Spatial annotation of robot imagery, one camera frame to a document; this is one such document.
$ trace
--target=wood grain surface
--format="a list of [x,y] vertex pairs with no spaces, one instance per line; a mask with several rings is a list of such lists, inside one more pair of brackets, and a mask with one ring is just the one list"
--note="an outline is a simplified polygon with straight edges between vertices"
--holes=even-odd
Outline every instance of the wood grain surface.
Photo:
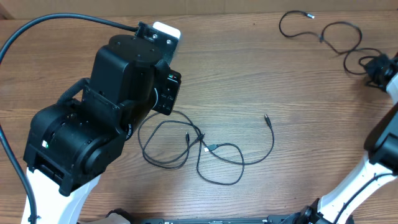
[[[215,16],[110,17],[123,24],[162,21],[182,31],[172,68],[182,74],[175,105],[206,133],[209,144],[231,142],[245,161],[263,156],[271,145],[264,113],[275,130],[275,149],[262,163],[247,166],[234,186],[209,184],[196,173],[198,147],[179,170],[158,169],[144,161],[135,134],[123,154],[108,166],[85,203],[82,221],[103,218],[123,208],[145,217],[264,217],[299,211],[334,189],[358,163],[363,142],[392,103],[388,95],[364,87],[364,77],[347,75],[343,57],[312,37],[279,34],[281,13]],[[398,14],[320,12],[316,19],[292,16],[286,33],[320,32],[329,22],[350,21],[363,32],[362,47],[393,56],[398,50]],[[0,44],[26,21],[0,21]],[[89,77],[96,51],[110,37],[127,33],[74,19],[35,26],[23,34],[0,69],[0,121],[23,167],[29,125],[38,110],[54,104],[70,85]],[[340,50],[357,34],[334,27],[326,38]],[[359,69],[353,54],[348,66]],[[171,119],[180,119],[172,115]],[[142,130],[145,140],[166,116]],[[172,157],[185,149],[185,126],[165,126],[149,144],[152,156]],[[238,160],[233,149],[220,154]],[[202,152],[206,177],[232,181],[240,166]],[[19,223],[24,189],[0,150],[0,222]],[[355,212],[356,223],[397,223],[398,183],[378,190]]]

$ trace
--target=tangled cable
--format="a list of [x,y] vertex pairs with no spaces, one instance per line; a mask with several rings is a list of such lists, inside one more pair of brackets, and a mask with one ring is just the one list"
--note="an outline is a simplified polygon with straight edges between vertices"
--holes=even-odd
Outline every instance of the tangled cable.
[[[205,180],[205,181],[207,181],[207,182],[210,182],[210,183],[212,183],[212,184],[218,184],[218,185],[234,185],[234,184],[238,183],[238,182],[241,180],[241,178],[242,178],[242,176],[243,176],[243,172],[244,172],[244,166],[257,164],[257,163],[263,161],[264,159],[266,159],[266,158],[268,157],[268,155],[271,153],[271,151],[272,151],[273,148],[274,148],[274,144],[275,144],[275,135],[274,135],[274,130],[273,130],[272,125],[271,125],[271,120],[269,119],[268,115],[265,115],[265,116],[264,116],[264,119],[265,119],[265,121],[266,121],[266,123],[267,123],[267,125],[268,125],[268,127],[269,127],[269,129],[270,129],[270,131],[271,131],[271,134],[272,134],[272,146],[271,146],[271,148],[269,149],[268,153],[267,153],[263,158],[261,158],[261,159],[259,159],[259,160],[257,160],[257,161],[254,161],[254,162],[245,162],[245,161],[244,161],[244,158],[243,158],[242,150],[241,150],[237,145],[232,144],[232,143],[223,143],[223,144],[213,144],[213,145],[209,145],[209,146],[208,146],[208,145],[204,142],[204,140],[203,140],[203,138],[205,137],[205,133],[202,133],[202,132],[200,131],[200,129],[199,129],[196,125],[193,124],[193,122],[191,121],[191,119],[190,119],[187,115],[185,115],[185,114],[184,114],[183,112],[181,112],[181,111],[175,111],[175,110],[173,110],[172,112],[182,115],[188,122],[176,121],[176,120],[166,120],[166,121],[162,121],[162,122],[159,123],[159,124],[157,125],[157,127],[154,129],[154,131],[153,131],[152,134],[149,136],[148,140],[146,141],[146,143],[145,143],[144,145],[142,145],[142,141],[141,141],[141,138],[140,138],[140,131],[141,131],[141,128],[142,128],[142,126],[143,126],[149,119],[153,118],[154,116],[158,115],[159,113],[154,113],[154,114],[148,116],[148,117],[141,123],[141,125],[138,127],[138,130],[137,130],[137,137],[138,137],[138,143],[139,143],[139,145],[140,145],[140,147],[141,147],[141,149],[142,149],[142,156],[144,157],[144,159],[145,159],[148,163],[152,164],[153,166],[160,167],[160,168],[163,168],[163,169],[179,169],[179,168],[181,168],[181,167],[186,163],[186,161],[187,161],[187,159],[188,159],[188,156],[189,156],[191,147],[192,147],[193,145],[195,145],[196,143],[199,142],[199,155],[198,155],[198,160],[197,160],[197,172],[198,172],[198,175],[199,175],[203,180]],[[190,143],[190,136],[189,136],[189,134],[187,133],[186,136],[185,136],[185,140],[186,140],[186,143],[187,143],[187,149],[186,149],[185,151],[183,151],[183,152],[182,152],[179,156],[177,156],[175,159],[172,159],[172,160],[170,160],[170,161],[160,161],[160,160],[157,160],[157,159],[152,158],[151,156],[149,156],[149,155],[146,153],[146,148],[147,148],[147,146],[148,146],[150,140],[154,137],[156,131],[157,131],[163,124],[165,124],[165,123],[178,123],[178,124],[185,124],[185,125],[191,126],[191,127],[195,130],[195,132],[196,132],[196,134],[197,134],[197,138],[196,138],[192,143]],[[218,159],[220,159],[220,160],[222,160],[222,161],[225,161],[225,162],[229,162],[229,163],[231,163],[231,164],[236,164],[236,165],[242,166],[242,171],[241,171],[241,174],[240,174],[240,176],[238,177],[238,179],[235,180],[234,182],[231,182],[231,183],[222,183],[222,182],[217,182],[217,181],[214,181],[214,180],[209,180],[209,179],[207,179],[206,177],[204,177],[204,176],[200,173],[200,171],[199,171],[199,163],[200,163],[200,155],[201,155],[202,145],[205,146],[205,151],[206,151],[206,152],[210,152],[210,153],[211,153],[213,156],[215,156],[216,158],[218,158]],[[219,147],[222,147],[222,146],[233,146],[233,147],[235,147],[235,148],[238,150],[238,152],[239,152],[239,154],[240,154],[240,156],[241,156],[242,162],[231,161],[231,160],[229,160],[229,159],[222,158],[221,156],[215,154],[215,153],[214,153],[214,150],[216,150],[216,149],[218,149]],[[178,161],[178,160],[181,159],[185,154],[186,154],[186,156],[184,157],[183,161],[182,161],[179,165],[177,165],[177,166],[166,166],[167,164],[170,164],[170,163],[173,163],[173,162]]]
[[[361,29],[360,29],[358,26],[356,26],[356,25],[354,25],[354,24],[352,24],[352,23],[350,23],[350,22],[339,21],[339,22],[332,22],[332,23],[330,23],[330,24],[327,24],[327,25],[323,28],[321,34],[317,34],[317,33],[315,33],[315,32],[311,32],[311,31],[306,31],[306,32],[301,32],[301,33],[295,34],[295,35],[287,35],[287,34],[285,34],[285,33],[282,31],[282,26],[281,26],[281,25],[282,25],[282,20],[283,20],[287,15],[289,15],[289,14],[302,14],[303,16],[308,17],[308,18],[311,18],[311,19],[314,19],[314,18],[315,18],[315,16],[313,16],[313,15],[307,13],[307,12],[304,12],[304,11],[293,10],[293,11],[286,12],[286,13],[280,18],[280,21],[279,21],[279,31],[280,31],[280,33],[281,33],[283,36],[288,37],[288,38],[293,38],[293,37],[297,37],[297,36],[299,36],[299,35],[304,35],[304,34],[310,34],[310,35],[314,35],[314,36],[318,37],[318,38],[319,38],[319,41],[320,41],[321,43],[322,43],[322,42],[326,43],[334,52],[336,52],[336,54],[338,54],[338,55],[343,55],[343,54],[345,54],[345,58],[344,58],[344,60],[343,60],[343,68],[344,68],[344,71],[345,71],[345,72],[351,73],[351,74],[353,74],[353,75],[365,75],[365,74],[367,74],[366,72],[353,72],[353,71],[351,71],[351,70],[348,69],[348,67],[347,67],[347,65],[346,65],[346,61],[347,61],[348,56],[349,56],[352,52],[359,52],[359,51],[363,51],[363,50],[373,50],[373,51],[376,51],[379,55],[382,54],[382,52],[381,52],[380,50],[374,49],[374,48],[370,48],[370,47],[365,47],[365,48],[360,48],[360,49],[358,49],[358,46],[359,46],[360,43],[362,42],[362,31],[361,31]],[[359,35],[359,40],[358,40],[358,42],[355,44],[355,46],[354,46],[352,49],[350,49],[350,50],[345,50],[345,51],[341,51],[341,52],[340,52],[340,51],[336,50],[336,49],[334,48],[334,46],[332,46],[332,44],[329,43],[329,41],[325,40],[325,31],[327,30],[327,28],[330,27],[330,26],[333,26],[333,25],[337,25],[337,24],[343,24],[343,25],[350,26],[350,27],[354,28],[354,29],[357,31],[357,33],[358,33],[358,35]],[[364,67],[364,64],[362,63],[362,60],[367,59],[367,58],[374,58],[374,57],[375,57],[375,56],[365,56],[365,57],[361,57],[361,58],[358,60],[358,64],[359,64],[360,66]]]

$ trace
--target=beige wall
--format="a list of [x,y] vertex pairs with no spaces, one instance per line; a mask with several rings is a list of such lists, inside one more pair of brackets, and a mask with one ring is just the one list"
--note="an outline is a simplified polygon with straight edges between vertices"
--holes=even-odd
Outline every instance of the beige wall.
[[55,12],[92,16],[397,10],[398,0],[0,0],[0,14],[30,19]]

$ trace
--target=wooden tabletop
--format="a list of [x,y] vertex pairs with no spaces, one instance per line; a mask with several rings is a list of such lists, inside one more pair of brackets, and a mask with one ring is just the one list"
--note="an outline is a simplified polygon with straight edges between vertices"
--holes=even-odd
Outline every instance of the wooden tabletop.
[[[286,33],[320,32],[330,22],[350,21],[363,32],[362,47],[393,56],[398,51],[396,11],[319,12],[316,18],[292,16]],[[185,166],[164,170],[148,164],[133,135],[122,156],[108,166],[86,201],[82,221],[103,218],[123,208],[146,217],[265,217],[297,212],[334,189],[364,154],[363,142],[392,103],[388,95],[364,87],[364,77],[347,75],[337,57],[312,36],[286,39],[278,30],[282,13],[215,16],[112,17],[136,25],[162,21],[182,31],[183,41],[172,62],[182,74],[175,109],[186,113],[206,133],[208,144],[231,142],[245,161],[265,155],[272,121],[275,148],[260,164],[245,167],[233,186],[209,184],[196,173],[198,146]],[[0,44],[27,21],[0,21]],[[96,51],[110,37],[127,32],[74,19],[47,21],[12,45],[0,69],[0,121],[23,167],[29,125],[38,110],[82,77],[89,77]],[[357,34],[346,27],[329,30],[326,38],[340,50],[350,48]],[[353,54],[348,66],[359,70]],[[172,115],[171,119],[181,119]],[[145,125],[145,140],[159,121]],[[182,152],[186,126],[165,126],[149,144],[148,153],[172,157]],[[219,153],[239,159],[232,148]],[[206,177],[231,182],[241,167],[202,152]],[[25,192],[3,150],[0,150],[1,223],[19,223]],[[355,212],[356,223],[396,223],[398,182],[384,186]]]

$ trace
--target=white plastic part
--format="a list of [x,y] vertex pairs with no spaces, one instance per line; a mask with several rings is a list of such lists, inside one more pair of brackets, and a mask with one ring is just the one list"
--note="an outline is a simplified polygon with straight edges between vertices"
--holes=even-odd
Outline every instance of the white plastic part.
[[174,27],[170,27],[164,23],[155,22],[152,27],[159,31],[162,31],[168,35],[172,35],[173,37],[177,38],[178,40],[181,38],[181,32],[178,29],[176,29]]
[[[97,185],[101,175],[95,177],[87,184],[73,191],[69,197],[65,197],[58,191],[60,186],[39,170],[33,173],[26,171],[26,176],[32,186],[36,199],[37,224],[76,224],[81,208],[88,194]],[[25,210],[22,216],[22,224],[29,224],[30,205],[26,198]]]
[[80,224],[130,224],[130,222],[123,218],[123,216],[118,215],[116,213],[110,214],[108,217],[102,219],[102,220],[97,220],[89,223],[85,222],[79,222]]
[[[368,154],[365,153],[361,162],[347,175],[347,177],[330,193],[323,196],[318,203],[318,212],[329,222],[334,222],[343,205],[375,175],[390,174],[391,170],[380,164],[369,163]],[[363,203],[373,192],[384,184],[393,181],[396,177],[386,175],[373,181],[348,205],[340,216],[338,224],[345,224],[351,213]]]
[[386,86],[386,91],[390,94],[392,103],[398,103],[398,74],[394,75]]

